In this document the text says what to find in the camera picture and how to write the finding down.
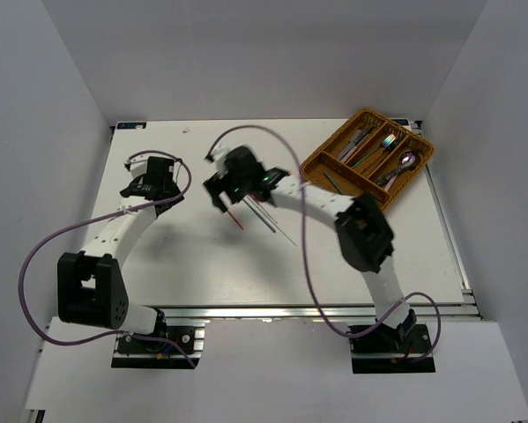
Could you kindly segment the teal chopstick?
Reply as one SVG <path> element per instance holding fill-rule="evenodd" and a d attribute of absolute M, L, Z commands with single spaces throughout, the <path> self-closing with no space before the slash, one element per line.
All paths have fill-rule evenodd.
<path fill-rule="evenodd" d="M 271 230 L 273 234 L 277 233 L 275 227 L 267 220 L 267 218 L 245 197 L 242 200 L 250 210 L 264 223 L 264 225 Z"/>
<path fill-rule="evenodd" d="M 340 194 L 344 195 L 344 191 L 339 187 L 339 185 L 336 183 L 336 181 L 333 179 L 333 177 L 328 172 L 323 172 L 324 177 L 331 183 L 333 188 Z"/>

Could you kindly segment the orange chopstick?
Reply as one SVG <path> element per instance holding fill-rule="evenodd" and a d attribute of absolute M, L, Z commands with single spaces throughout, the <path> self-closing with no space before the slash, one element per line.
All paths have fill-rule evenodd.
<path fill-rule="evenodd" d="M 236 218 L 235 215 L 230 210 L 227 211 L 227 214 L 232 219 L 232 221 L 243 231 L 244 227 L 242 223 L 238 220 L 238 218 Z"/>

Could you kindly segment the silver patterned table knife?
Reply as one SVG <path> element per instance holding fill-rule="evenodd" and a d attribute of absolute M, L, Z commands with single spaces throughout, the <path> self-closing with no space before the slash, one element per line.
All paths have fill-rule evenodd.
<path fill-rule="evenodd" d="M 362 130 L 356 130 L 351 136 L 350 141 L 348 142 L 345 148 L 345 151 L 348 152 L 354 146 L 358 145 L 361 142 L 361 140 L 375 128 L 376 128 L 375 125 L 369 125 L 367 128 L 364 128 Z"/>

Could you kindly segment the iridescent rainbow fork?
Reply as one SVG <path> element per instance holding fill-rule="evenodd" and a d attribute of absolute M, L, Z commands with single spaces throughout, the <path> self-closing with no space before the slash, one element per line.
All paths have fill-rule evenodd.
<path fill-rule="evenodd" d="M 353 165 L 352 168 L 356 168 L 359 166 L 363 161 L 368 159 L 372 154 L 375 154 L 376 152 L 379 152 L 381 150 L 384 150 L 391 145 L 393 145 L 397 140 L 397 136 L 395 134 L 388 135 L 383 141 L 380 142 L 380 144 L 371 152 L 365 154 L 363 157 L 361 157 L 359 160 L 357 160 Z"/>

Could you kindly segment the silver spoon pink handle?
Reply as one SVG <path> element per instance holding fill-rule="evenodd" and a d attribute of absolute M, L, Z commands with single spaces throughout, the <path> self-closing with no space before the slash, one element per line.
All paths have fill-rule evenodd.
<path fill-rule="evenodd" d="M 378 186 L 383 186 L 383 185 L 387 184 L 393 177 L 399 175 L 402 170 L 403 170 L 402 167 L 396 167 L 396 168 L 392 169 L 390 172 L 379 176 L 376 179 L 376 184 Z"/>

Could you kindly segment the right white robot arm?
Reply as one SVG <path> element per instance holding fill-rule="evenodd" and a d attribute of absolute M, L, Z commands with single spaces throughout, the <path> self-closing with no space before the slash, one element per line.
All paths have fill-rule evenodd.
<path fill-rule="evenodd" d="M 266 169 L 246 145 L 218 147 L 205 159 L 216 173 L 204 187 L 221 212 L 228 211 L 222 194 L 231 204 L 254 197 L 260 203 L 300 212 L 333 230 L 346 263 L 364 277 L 380 323 L 381 344 L 397 352 L 410 343 L 416 317 L 405 301 L 391 258 L 394 233 L 371 195 L 337 194 L 302 182 L 299 175 L 280 167 Z"/>

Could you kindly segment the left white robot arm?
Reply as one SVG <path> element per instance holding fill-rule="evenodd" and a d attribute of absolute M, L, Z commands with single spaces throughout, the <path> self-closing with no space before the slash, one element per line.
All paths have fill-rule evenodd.
<path fill-rule="evenodd" d="M 137 333 L 150 352 L 167 343 L 167 329 L 154 308 L 130 301 L 122 267 L 143 232 L 183 200 L 174 179 L 175 159 L 150 156 L 130 170 L 132 180 L 120 191 L 121 214 L 78 253 L 65 253 L 57 264 L 58 315 L 65 323 Z"/>

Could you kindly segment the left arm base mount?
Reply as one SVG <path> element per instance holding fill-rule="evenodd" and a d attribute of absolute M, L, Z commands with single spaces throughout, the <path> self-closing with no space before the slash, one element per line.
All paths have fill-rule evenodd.
<path fill-rule="evenodd" d="M 204 348 L 207 321 L 164 317 L 150 335 L 118 336 L 111 367 L 192 370 Z"/>

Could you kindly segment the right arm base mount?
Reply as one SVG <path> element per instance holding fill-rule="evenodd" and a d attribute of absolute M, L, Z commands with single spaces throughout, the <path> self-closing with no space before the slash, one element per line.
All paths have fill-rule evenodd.
<path fill-rule="evenodd" d="M 402 342 L 383 338 L 377 331 L 350 339 L 355 375 L 431 374 L 436 371 L 426 324 L 416 324 Z"/>

